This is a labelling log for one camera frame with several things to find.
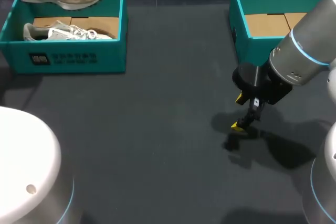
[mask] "cardboard flap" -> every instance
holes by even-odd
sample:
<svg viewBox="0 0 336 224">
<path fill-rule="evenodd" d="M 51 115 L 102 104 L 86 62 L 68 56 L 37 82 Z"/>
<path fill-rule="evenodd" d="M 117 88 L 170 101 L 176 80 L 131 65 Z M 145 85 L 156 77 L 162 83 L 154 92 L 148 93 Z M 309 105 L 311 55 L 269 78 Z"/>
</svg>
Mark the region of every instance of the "cardboard flap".
<svg viewBox="0 0 336 224">
<path fill-rule="evenodd" d="M 289 28 L 292 30 L 305 15 L 306 13 L 285 13 Z"/>
<path fill-rule="evenodd" d="M 245 18 L 252 37 L 286 36 L 290 32 L 283 14 L 252 14 Z"/>
</svg>

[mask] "cardboard insert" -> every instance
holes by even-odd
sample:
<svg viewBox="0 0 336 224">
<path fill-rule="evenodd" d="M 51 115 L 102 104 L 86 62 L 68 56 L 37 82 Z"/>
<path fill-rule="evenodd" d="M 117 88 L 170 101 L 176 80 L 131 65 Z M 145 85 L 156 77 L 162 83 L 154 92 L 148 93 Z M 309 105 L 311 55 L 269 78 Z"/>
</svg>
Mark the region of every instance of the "cardboard insert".
<svg viewBox="0 0 336 224">
<path fill-rule="evenodd" d="M 245 15 L 252 37 L 286 36 L 305 13 L 250 14 Z"/>
<path fill-rule="evenodd" d="M 55 21 L 61 21 L 66 25 L 75 25 L 85 30 L 95 30 L 99 34 L 104 34 L 112 39 L 118 38 L 119 18 L 115 17 L 46 17 L 35 18 L 33 25 L 46 27 L 52 25 Z"/>
</svg>

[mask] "cardboard box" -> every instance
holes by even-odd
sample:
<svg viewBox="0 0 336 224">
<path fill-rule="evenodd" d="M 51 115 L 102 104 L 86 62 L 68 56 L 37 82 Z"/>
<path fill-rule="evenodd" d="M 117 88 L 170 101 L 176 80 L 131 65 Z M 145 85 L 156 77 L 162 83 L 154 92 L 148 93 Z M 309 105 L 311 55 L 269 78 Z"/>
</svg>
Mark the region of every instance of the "cardboard box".
<svg viewBox="0 0 336 224">
<path fill-rule="evenodd" d="M 305 15 L 306 13 L 285 13 L 289 28 L 292 30 Z"/>
<path fill-rule="evenodd" d="M 98 17 L 97 26 L 104 26 L 115 39 L 23 41 L 23 26 L 26 23 L 33 23 L 34 19 L 35 24 L 53 23 L 55 17 L 65 17 L 63 21 L 68 23 L 71 16 Z M 106 23 L 110 18 L 114 18 L 113 25 Z M 127 28 L 125 0 L 100 0 L 75 12 L 64 10 L 52 3 L 25 3 L 14 0 L 12 10 L 0 33 L 0 50 L 17 73 L 124 72 Z"/>
<path fill-rule="evenodd" d="M 230 0 L 229 23 L 238 61 L 264 64 L 289 30 L 319 1 Z"/>
<path fill-rule="evenodd" d="M 251 36 L 286 36 L 290 30 L 283 14 L 251 14 L 245 15 Z"/>
<path fill-rule="evenodd" d="M 71 17 L 46 17 L 46 18 L 34 18 L 33 25 L 38 27 L 51 26 L 55 21 L 61 21 L 66 25 L 70 25 Z"/>
</svg>

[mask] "screw hole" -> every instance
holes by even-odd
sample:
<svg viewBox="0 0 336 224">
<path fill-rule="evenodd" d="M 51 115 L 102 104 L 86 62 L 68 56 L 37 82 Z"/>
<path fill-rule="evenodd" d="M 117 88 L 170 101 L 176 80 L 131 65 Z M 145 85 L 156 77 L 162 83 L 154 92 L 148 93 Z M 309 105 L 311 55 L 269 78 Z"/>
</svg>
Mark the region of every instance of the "screw hole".
<svg viewBox="0 0 336 224">
<path fill-rule="evenodd" d="M 28 185 L 26 187 L 26 190 L 29 194 L 35 194 L 36 193 L 36 187 L 34 185 Z"/>
</svg>

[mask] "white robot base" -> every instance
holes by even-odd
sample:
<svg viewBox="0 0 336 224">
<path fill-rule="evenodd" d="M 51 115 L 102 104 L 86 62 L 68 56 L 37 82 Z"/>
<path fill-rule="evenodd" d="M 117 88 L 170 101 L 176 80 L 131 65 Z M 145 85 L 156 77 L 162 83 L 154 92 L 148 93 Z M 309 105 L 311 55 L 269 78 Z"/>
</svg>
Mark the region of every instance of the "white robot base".
<svg viewBox="0 0 336 224">
<path fill-rule="evenodd" d="M 336 124 L 314 160 L 310 181 L 302 194 L 304 214 L 309 224 L 336 223 Z"/>
<path fill-rule="evenodd" d="M 79 224 L 75 181 L 39 118 L 0 107 L 0 224 Z"/>
</svg>

